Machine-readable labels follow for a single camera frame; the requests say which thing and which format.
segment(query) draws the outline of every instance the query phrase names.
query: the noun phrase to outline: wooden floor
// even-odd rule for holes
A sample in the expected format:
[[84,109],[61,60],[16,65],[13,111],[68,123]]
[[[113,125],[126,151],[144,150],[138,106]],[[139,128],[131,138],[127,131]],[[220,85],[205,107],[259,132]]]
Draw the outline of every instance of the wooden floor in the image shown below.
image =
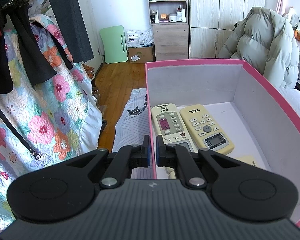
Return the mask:
[[112,149],[115,125],[124,106],[130,98],[132,89],[146,87],[144,64],[129,62],[104,64],[95,78],[99,87],[100,105],[105,105],[103,119],[108,124],[99,138],[98,147]]

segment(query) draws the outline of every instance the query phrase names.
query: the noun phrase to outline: gray puffer jacket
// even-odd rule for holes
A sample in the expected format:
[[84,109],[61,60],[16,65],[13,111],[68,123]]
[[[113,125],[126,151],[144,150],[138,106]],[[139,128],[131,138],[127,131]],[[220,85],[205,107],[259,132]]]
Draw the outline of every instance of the gray puffer jacket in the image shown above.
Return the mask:
[[274,87],[295,88],[299,48],[292,25],[273,10],[254,7],[224,44],[219,58],[244,59]]

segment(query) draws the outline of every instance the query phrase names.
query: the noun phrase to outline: cat print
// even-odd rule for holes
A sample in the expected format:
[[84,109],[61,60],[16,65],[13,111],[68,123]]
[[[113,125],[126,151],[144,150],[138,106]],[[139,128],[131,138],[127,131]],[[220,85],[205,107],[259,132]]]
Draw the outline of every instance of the cat print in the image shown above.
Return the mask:
[[137,106],[135,109],[133,110],[128,110],[129,115],[127,116],[127,118],[133,118],[139,114],[141,114],[142,112],[144,112],[148,107],[148,101],[147,101],[147,95],[145,96],[145,103],[143,105],[143,108],[140,110],[139,107]]

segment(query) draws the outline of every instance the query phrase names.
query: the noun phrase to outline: tcl remote control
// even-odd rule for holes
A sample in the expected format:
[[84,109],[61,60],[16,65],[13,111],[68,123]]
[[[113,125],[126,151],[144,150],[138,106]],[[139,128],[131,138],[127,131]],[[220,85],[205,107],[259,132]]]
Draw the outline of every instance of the tcl remote control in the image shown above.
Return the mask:
[[229,154],[234,144],[203,105],[187,106],[180,110],[186,127],[199,148]]

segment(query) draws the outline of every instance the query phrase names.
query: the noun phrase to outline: pink box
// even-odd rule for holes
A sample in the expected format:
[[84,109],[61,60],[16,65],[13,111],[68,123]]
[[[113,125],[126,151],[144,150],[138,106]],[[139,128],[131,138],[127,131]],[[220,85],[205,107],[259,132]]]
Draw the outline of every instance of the pink box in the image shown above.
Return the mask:
[[[290,179],[299,201],[292,221],[300,226],[300,118],[281,94],[244,60],[189,59],[146,63],[152,161],[151,107],[202,104],[235,144],[229,157],[253,155],[260,167]],[[166,179],[154,165],[154,178]]]

